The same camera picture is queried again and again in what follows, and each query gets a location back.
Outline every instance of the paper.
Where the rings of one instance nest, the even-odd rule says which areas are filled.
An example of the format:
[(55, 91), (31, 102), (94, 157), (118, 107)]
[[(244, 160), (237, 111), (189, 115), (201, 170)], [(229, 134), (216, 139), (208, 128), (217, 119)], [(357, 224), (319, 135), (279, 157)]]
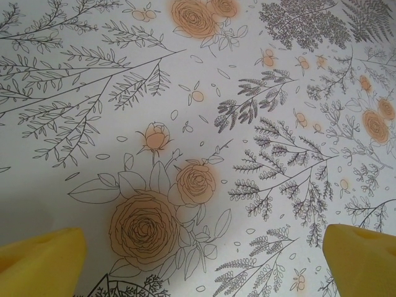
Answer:
[(83, 228), (76, 296), (338, 296), (326, 226), (395, 234), (396, 3), (262, 2), (2, 3), (0, 243)]

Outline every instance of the yellow foam piece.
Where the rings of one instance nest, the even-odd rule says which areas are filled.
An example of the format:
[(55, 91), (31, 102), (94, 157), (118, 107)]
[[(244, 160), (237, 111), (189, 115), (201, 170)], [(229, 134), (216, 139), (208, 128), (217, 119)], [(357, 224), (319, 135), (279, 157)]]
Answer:
[(85, 254), (78, 228), (0, 247), (0, 296), (71, 297)]
[(396, 237), (329, 225), (323, 252), (341, 297), (396, 296)]

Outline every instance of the coloring page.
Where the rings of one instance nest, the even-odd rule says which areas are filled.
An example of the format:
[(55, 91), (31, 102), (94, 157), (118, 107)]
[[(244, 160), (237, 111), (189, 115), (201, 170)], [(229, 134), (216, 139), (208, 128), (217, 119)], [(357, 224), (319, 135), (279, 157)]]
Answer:
[(327, 226), (396, 235), (396, 1), (0, 10), (0, 244), (82, 228), (75, 297), (335, 297)]

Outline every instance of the yellow sponge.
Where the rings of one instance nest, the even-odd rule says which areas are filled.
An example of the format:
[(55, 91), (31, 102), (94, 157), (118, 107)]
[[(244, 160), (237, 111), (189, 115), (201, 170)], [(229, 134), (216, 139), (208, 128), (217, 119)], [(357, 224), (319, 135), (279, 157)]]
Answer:
[(78, 228), (0, 247), (0, 296), (71, 297), (85, 254)]
[(323, 252), (340, 296), (396, 296), (396, 237), (329, 225)]

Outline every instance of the yellow object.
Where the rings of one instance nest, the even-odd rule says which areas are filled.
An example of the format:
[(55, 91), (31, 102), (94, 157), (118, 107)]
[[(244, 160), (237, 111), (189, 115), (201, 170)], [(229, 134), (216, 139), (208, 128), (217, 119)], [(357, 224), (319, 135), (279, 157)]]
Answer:
[(341, 297), (396, 296), (396, 237), (329, 225), (323, 252)]
[(0, 247), (0, 296), (71, 297), (85, 254), (78, 228)]

